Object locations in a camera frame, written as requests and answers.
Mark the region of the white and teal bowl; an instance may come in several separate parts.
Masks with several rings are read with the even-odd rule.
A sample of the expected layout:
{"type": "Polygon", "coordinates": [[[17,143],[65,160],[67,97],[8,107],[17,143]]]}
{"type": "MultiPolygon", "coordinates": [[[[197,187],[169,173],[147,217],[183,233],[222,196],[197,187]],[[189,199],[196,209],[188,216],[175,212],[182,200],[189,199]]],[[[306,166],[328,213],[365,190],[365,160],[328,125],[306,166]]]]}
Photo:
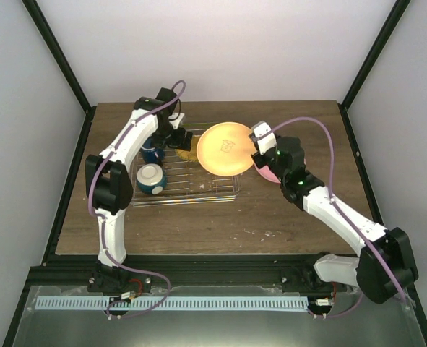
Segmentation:
{"type": "Polygon", "coordinates": [[[137,171],[137,186],[148,195],[160,194],[167,185],[167,177],[161,166],[149,163],[137,171]]]}

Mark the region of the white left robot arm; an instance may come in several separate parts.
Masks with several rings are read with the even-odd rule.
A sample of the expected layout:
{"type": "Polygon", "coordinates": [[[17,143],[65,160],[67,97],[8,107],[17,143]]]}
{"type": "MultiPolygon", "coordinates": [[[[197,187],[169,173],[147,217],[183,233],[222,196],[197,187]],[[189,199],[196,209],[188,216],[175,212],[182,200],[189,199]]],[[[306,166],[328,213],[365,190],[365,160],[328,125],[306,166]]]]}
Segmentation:
{"type": "Polygon", "coordinates": [[[123,291],[129,285],[128,272],[161,278],[171,289],[166,276],[123,265],[127,256],[124,217],[134,193],[129,168],[147,139],[152,138],[154,145],[162,149],[191,149],[193,134],[181,126],[184,114],[176,111],[185,88],[186,83],[179,80],[173,87],[162,87],[155,98],[141,97],[112,143],[85,160],[87,209],[98,221],[98,261],[110,268],[103,280],[112,291],[123,291]]]}

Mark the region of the woven bamboo tray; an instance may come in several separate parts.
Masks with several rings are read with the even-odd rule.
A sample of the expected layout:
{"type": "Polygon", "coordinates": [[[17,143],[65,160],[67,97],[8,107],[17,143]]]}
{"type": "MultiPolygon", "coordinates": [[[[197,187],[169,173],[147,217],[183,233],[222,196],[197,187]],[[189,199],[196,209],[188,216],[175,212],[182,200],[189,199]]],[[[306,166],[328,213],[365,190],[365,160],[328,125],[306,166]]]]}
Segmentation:
{"type": "Polygon", "coordinates": [[[190,163],[198,163],[198,157],[197,157],[197,152],[195,149],[190,150],[190,151],[186,151],[186,150],[175,150],[175,153],[177,154],[177,156],[181,159],[184,160],[186,162],[190,162],[190,163]]]}

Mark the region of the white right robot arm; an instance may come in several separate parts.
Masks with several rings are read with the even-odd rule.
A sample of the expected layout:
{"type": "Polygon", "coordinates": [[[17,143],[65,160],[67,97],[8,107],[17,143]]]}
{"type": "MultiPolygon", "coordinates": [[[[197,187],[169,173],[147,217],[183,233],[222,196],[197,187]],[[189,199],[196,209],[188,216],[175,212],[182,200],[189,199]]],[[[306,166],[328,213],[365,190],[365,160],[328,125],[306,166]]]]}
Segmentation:
{"type": "Polygon", "coordinates": [[[253,162],[267,167],[280,182],[284,198],[320,220],[355,252],[353,257],[326,254],[303,272],[305,287],[320,291],[328,282],[358,287],[372,302],[382,304],[418,279],[410,240],[401,228],[387,229],[364,217],[330,192],[306,169],[296,137],[250,135],[253,162]]]}

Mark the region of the cream orange bear plate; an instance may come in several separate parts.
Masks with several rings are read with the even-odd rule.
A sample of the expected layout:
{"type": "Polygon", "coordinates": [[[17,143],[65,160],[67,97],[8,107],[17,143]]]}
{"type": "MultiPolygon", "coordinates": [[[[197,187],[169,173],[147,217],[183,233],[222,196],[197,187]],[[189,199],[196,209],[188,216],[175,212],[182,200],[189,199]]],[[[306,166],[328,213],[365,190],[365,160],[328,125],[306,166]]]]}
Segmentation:
{"type": "Polygon", "coordinates": [[[236,176],[249,170],[256,152],[252,130],[237,122],[223,122],[207,129],[197,143],[200,166],[216,176],[236,176]]]}

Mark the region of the dark blue ceramic mug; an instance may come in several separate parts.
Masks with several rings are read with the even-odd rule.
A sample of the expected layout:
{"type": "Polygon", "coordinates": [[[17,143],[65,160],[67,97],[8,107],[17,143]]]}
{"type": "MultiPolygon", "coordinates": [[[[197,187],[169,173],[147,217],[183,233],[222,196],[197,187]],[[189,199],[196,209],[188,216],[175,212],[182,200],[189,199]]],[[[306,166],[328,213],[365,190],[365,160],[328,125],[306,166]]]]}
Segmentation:
{"type": "Polygon", "coordinates": [[[139,150],[142,154],[142,158],[146,164],[154,163],[159,166],[162,165],[165,153],[162,149],[153,145],[152,139],[148,138],[139,150]]]}

